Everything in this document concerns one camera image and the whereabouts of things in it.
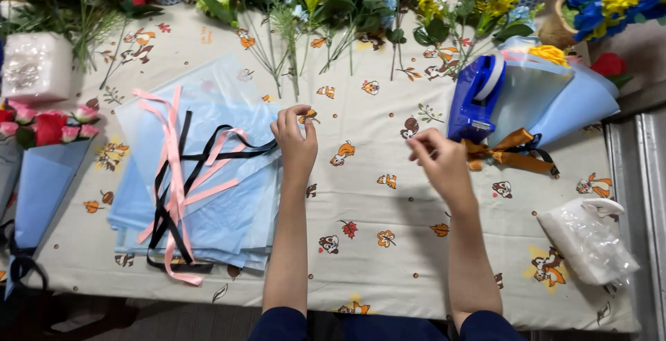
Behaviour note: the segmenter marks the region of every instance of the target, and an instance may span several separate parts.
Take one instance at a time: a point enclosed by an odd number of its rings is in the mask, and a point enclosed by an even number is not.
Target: tablecloth
[[[261,304],[262,272],[243,270],[232,278],[226,266],[217,266],[199,287],[177,282],[149,267],[143,256],[114,253],[116,232],[105,217],[132,153],[114,108],[132,98],[133,88],[151,90],[231,52],[245,69],[237,77],[254,82],[266,102],[295,104],[287,67],[280,76],[280,99],[272,77],[248,49],[260,42],[267,48],[270,35],[259,15],[251,20],[241,16],[241,28],[233,30],[180,4],[129,23],[96,49],[96,70],[75,81],[70,101],[54,106],[99,106],[103,121],[36,255],[52,289]],[[319,140],[306,194],[308,307],[313,310],[450,318],[447,235],[455,231],[449,231],[446,204],[421,168],[407,160],[405,136],[407,130],[445,131],[454,82],[439,72],[437,51],[413,41],[413,13],[404,16],[402,26],[408,33],[402,56],[383,36],[366,35],[354,41],[352,62],[345,52],[321,75],[327,59],[321,37],[299,42],[299,64],[304,47],[309,49],[298,102],[316,111],[312,117]],[[469,43],[471,33],[466,30],[460,41]],[[279,52],[276,37],[274,44]],[[442,51],[457,56],[446,49],[450,45],[443,44]],[[492,43],[476,48],[481,54]],[[599,124],[546,149],[560,169],[559,178],[487,164],[471,174],[506,319],[523,329],[638,330],[626,287],[583,284],[567,269],[566,257],[554,268],[560,278],[535,278],[532,261],[548,258],[552,244],[534,215],[580,196],[609,198],[613,193]],[[617,227],[617,218],[605,221]],[[39,284],[34,274],[24,281]]]

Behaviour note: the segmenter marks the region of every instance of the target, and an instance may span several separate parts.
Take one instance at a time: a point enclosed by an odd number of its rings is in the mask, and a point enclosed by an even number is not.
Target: gold ribbon bow
[[[509,134],[494,148],[490,149],[486,144],[474,144],[469,140],[462,140],[461,143],[467,146],[468,161],[471,170],[481,170],[482,159],[485,156],[492,155],[495,160],[511,167],[533,170],[534,172],[557,172],[554,163],[548,163],[529,155],[522,155],[518,152],[506,152],[506,150],[528,144],[534,140],[525,128]]]

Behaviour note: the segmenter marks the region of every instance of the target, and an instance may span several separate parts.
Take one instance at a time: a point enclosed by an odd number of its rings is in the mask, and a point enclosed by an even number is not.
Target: person's left hand
[[[314,160],[317,158],[317,133],[314,124],[309,118],[305,119],[305,135],[300,132],[298,118],[308,113],[310,106],[299,104],[281,110],[278,119],[271,123],[271,131],[275,141],[282,149],[282,166],[284,177],[291,181],[297,181],[299,185],[305,186],[312,172]]]

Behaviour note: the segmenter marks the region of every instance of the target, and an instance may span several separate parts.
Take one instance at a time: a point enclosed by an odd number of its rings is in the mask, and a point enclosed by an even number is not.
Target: person's right hand
[[[310,106],[299,104],[278,112],[278,119],[271,123],[271,131],[282,150],[284,177],[305,186],[317,158],[317,133],[309,118],[305,119],[305,135],[300,132],[298,118],[308,113]]]
[[[449,207],[476,203],[463,144],[443,137],[435,128],[417,133],[407,140],[410,160],[424,168],[430,184]]]

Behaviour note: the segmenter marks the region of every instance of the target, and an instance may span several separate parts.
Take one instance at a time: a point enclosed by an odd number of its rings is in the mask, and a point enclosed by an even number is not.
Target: dark blue sleeve
[[[460,327],[460,341],[526,341],[502,315],[477,311]]]
[[[308,320],[291,307],[276,307],[264,312],[248,341],[305,341]]]

